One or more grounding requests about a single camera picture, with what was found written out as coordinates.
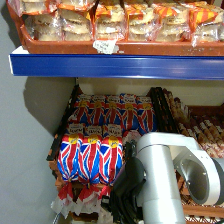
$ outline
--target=shelf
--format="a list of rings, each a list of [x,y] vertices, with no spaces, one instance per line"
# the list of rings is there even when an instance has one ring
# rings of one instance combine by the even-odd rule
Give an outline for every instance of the shelf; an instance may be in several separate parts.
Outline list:
[[[224,56],[29,54],[9,56],[15,76],[224,80]]]

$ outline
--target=snack package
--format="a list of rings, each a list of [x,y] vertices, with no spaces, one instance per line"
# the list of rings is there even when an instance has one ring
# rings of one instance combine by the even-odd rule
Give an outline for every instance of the snack package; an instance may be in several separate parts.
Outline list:
[[[58,8],[73,11],[88,11],[95,4],[95,0],[59,0]]]
[[[100,126],[87,126],[79,153],[79,182],[87,184],[99,183],[99,151],[102,141]]]
[[[176,3],[152,4],[154,12],[159,16],[159,29],[155,41],[176,42],[190,38],[188,25],[188,9]]]
[[[103,125],[104,121],[105,96],[93,95],[89,105],[88,122],[92,125]]]
[[[78,95],[74,105],[74,112],[68,120],[73,121],[76,124],[87,124],[90,99],[91,96],[88,96],[86,94]]]
[[[121,116],[123,130],[138,129],[138,109],[136,95],[120,94],[121,98]]]
[[[128,24],[128,40],[148,41],[154,39],[157,17],[153,8],[143,0],[125,0],[125,12]]]
[[[196,46],[200,42],[219,41],[224,10],[214,5],[208,5],[206,2],[190,3],[186,6],[189,7],[192,46]]]
[[[122,40],[126,21],[119,0],[101,0],[95,13],[95,40]]]
[[[61,19],[58,12],[32,16],[34,39],[39,41],[61,41]]]
[[[100,182],[113,184],[122,166],[122,130],[120,125],[104,125],[100,147]]]
[[[150,97],[138,96],[136,98],[138,108],[139,133],[144,135],[157,131],[157,121]]]
[[[18,16],[52,13],[57,9],[56,0],[9,0]]]
[[[73,212],[75,208],[71,182],[78,180],[78,159],[82,142],[83,125],[69,123],[62,138],[57,161],[65,185],[51,204],[51,208],[57,214],[62,213],[65,217],[68,216],[70,211]]]
[[[104,124],[121,124],[120,96],[106,96],[104,115]]]
[[[60,15],[65,41],[90,41],[92,39],[90,11],[61,9]]]

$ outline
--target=union jack packaging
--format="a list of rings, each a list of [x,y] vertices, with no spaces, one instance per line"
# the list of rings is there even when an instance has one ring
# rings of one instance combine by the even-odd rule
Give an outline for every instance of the union jack packaging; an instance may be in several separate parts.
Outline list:
[[[57,214],[62,213],[65,217],[75,207],[71,182],[78,180],[78,158],[82,141],[83,125],[68,124],[66,134],[62,138],[57,161],[58,169],[66,184],[51,205]]]
[[[141,135],[157,130],[156,115],[150,97],[137,97],[138,130]]]
[[[87,126],[79,154],[79,182],[99,183],[99,150],[102,141],[102,127]]]
[[[93,95],[89,105],[89,124],[103,125],[104,121],[105,96]]]
[[[104,126],[104,139],[100,147],[100,182],[113,184],[122,166],[122,131],[120,125]]]
[[[78,123],[87,124],[90,99],[91,96],[88,96],[86,94],[78,95],[74,105],[75,111],[73,115],[69,118],[69,120],[77,124]]]
[[[136,96],[133,94],[120,95],[121,97],[121,114],[122,114],[122,128],[124,130],[138,129],[138,113]]]
[[[121,124],[120,96],[106,96],[104,114],[104,124]]]

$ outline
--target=orange tray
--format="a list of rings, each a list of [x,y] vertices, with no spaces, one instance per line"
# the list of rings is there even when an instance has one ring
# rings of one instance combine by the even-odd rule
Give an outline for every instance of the orange tray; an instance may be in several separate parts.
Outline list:
[[[6,0],[8,10],[15,23],[20,42],[32,54],[98,54],[93,41],[37,41],[28,34],[22,17],[19,17]],[[190,42],[157,43],[125,42],[116,43],[122,55],[170,55],[170,56],[224,56],[224,42],[201,43],[192,47]]]

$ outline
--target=white wall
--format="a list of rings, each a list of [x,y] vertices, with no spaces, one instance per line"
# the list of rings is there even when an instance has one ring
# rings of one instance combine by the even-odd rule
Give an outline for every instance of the white wall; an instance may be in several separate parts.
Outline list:
[[[19,46],[4,1],[0,2],[0,223],[48,224],[56,197],[46,156],[71,93],[73,78],[13,77],[8,54]],[[223,81],[80,79],[87,94],[145,95],[151,86],[173,91],[188,105],[220,105]]]

